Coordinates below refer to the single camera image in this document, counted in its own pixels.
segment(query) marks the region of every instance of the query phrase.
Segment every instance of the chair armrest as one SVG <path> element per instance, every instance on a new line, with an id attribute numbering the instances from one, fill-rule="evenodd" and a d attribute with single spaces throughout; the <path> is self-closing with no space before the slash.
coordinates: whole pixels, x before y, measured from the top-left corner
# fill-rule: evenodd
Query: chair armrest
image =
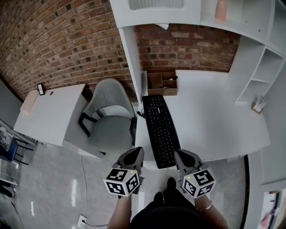
<path id="1" fill-rule="evenodd" d="M 132 137 L 132 145 L 135 145 L 136 128 L 137 128 L 137 118 L 135 116 L 131 119 L 131 124 L 130 124 L 130 129 L 129 129 L 131 137 Z"/>
<path id="2" fill-rule="evenodd" d="M 89 137 L 90 136 L 90 132 L 88 131 L 88 129 L 84 125 L 84 119 L 87 119 L 88 121 L 91 121 L 93 123 L 96 123 L 97 120 L 92 118 L 92 117 L 89 117 L 86 113 L 82 113 L 81 116 L 80 116 L 78 124 L 83 129 L 83 131 L 86 133 L 86 135 Z"/>

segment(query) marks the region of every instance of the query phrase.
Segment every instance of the black keyboard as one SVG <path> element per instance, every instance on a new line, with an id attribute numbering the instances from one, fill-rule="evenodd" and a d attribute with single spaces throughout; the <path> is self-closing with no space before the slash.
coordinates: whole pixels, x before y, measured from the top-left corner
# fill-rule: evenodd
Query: black keyboard
<path id="1" fill-rule="evenodd" d="M 176 165 L 174 150 L 180 148 L 177 132 L 162 95 L 143 96 L 144 115 L 158 169 Z"/>

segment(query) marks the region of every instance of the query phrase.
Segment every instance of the brick wall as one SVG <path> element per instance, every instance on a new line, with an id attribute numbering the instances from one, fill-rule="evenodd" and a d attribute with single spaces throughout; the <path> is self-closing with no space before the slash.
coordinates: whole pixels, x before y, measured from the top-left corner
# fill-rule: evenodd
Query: brick wall
<path id="1" fill-rule="evenodd" d="M 113 77 L 136 97 L 109 0 L 0 2 L 0 73 L 21 97 Z"/>
<path id="2" fill-rule="evenodd" d="M 229 72 L 240 35 L 206 26 L 170 24 L 135 27 L 141 66 Z"/>

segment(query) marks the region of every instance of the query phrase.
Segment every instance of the black shoe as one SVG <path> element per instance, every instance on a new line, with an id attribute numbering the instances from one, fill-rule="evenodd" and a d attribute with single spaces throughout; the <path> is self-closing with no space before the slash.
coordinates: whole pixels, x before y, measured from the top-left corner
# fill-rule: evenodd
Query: black shoe
<path id="1" fill-rule="evenodd" d="M 167 182 L 167 187 L 176 188 L 176 180 L 173 177 L 170 177 Z"/>
<path id="2" fill-rule="evenodd" d="M 157 192 L 154 196 L 154 202 L 163 203 L 163 194 L 162 192 Z"/>

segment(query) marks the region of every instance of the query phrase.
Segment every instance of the vase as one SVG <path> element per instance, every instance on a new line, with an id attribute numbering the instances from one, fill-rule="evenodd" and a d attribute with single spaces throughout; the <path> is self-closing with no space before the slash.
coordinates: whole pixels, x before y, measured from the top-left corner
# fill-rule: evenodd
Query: vase
<path id="1" fill-rule="evenodd" d="M 215 9 L 215 18 L 225 21 L 227 18 L 227 0 L 218 0 Z"/>

